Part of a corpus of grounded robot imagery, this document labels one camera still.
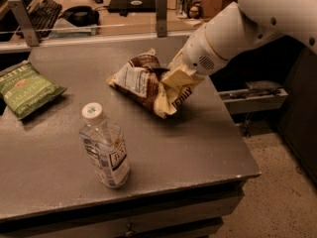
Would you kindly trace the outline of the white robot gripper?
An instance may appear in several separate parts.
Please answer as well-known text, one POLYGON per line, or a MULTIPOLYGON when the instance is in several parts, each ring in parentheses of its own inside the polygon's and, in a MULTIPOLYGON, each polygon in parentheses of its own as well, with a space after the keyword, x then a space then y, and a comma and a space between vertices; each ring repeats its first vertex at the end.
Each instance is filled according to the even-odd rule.
POLYGON ((193 90, 204 80, 200 74, 211 75, 237 55, 281 37, 282 34, 250 20, 239 5, 232 2, 189 37, 169 63, 167 68, 171 71, 161 82, 177 92, 186 88, 193 90))

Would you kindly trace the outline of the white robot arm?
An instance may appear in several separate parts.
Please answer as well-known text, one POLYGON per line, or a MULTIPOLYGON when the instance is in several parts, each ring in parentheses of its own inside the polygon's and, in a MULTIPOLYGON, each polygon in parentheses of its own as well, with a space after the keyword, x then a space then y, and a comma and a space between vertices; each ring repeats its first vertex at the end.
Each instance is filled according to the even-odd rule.
POLYGON ((177 78, 208 75, 220 90, 282 81, 300 46, 317 53, 317 0, 235 0, 189 36, 168 65, 177 78))

